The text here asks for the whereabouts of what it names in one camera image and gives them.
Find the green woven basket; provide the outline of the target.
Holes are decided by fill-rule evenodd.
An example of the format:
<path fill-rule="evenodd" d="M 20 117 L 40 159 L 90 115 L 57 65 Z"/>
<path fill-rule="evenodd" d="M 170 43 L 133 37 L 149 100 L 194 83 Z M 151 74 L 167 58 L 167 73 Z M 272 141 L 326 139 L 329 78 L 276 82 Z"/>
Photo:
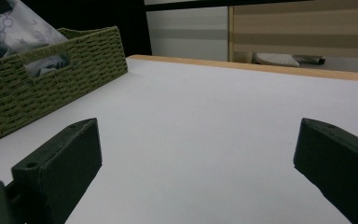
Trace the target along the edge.
<path fill-rule="evenodd" d="M 90 31 L 61 28 L 61 44 L 0 59 L 0 138 L 128 72 L 116 26 Z M 68 64 L 31 77 L 27 63 L 63 55 Z"/>

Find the pale patterned cloth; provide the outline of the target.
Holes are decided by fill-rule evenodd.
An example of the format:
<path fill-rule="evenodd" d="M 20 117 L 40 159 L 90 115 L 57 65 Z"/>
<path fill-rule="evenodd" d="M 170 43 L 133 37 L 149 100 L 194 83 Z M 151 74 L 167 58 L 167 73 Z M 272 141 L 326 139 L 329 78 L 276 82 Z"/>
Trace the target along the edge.
<path fill-rule="evenodd" d="M 21 0 L 7 1 L 12 10 L 0 14 L 0 58 L 67 41 Z"/>

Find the left hand-held gripper finger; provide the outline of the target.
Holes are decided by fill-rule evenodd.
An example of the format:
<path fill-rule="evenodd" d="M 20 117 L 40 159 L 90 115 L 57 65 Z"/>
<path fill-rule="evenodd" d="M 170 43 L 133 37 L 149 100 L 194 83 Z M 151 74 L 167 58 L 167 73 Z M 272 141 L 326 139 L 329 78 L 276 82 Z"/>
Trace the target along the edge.
<path fill-rule="evenodd" d="M 7 0 L 0 0 L 0 14 L 9 12 L 11 10 L 12 6 Z"/>

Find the white chair base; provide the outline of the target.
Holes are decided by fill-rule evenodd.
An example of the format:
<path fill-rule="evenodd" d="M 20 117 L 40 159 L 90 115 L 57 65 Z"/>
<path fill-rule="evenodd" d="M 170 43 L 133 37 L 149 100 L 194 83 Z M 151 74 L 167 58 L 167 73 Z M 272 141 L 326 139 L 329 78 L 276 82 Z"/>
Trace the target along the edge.
<path fill-rule="evenodd" d="M 322 65 L 325 63 L 325 57 L 279 53 L 255 53 L 253 55 L 253 61 L 264 65 L 299 67 L 301 63 Z"/>

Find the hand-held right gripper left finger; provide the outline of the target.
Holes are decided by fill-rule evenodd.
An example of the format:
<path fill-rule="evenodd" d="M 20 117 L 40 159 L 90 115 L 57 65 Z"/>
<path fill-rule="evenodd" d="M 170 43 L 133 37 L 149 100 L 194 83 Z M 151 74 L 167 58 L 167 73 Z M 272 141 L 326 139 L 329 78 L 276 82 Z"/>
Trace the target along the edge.
<path fill-rule="evenodd" d="M 11 168 L 26 224 L 64 224 L 102 167 L 97 119 L 73 123 Z"/>

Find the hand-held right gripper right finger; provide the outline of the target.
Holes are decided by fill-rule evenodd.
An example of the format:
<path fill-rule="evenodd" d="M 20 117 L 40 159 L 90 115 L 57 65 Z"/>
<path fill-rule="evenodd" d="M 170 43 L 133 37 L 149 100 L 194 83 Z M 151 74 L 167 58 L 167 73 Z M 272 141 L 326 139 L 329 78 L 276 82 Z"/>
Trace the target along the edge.
<path fill-rule="evenodd" d="M 358 137 L 335 125 L 302 119 L 295 168 L 352 224 L 358 224 Z"/>

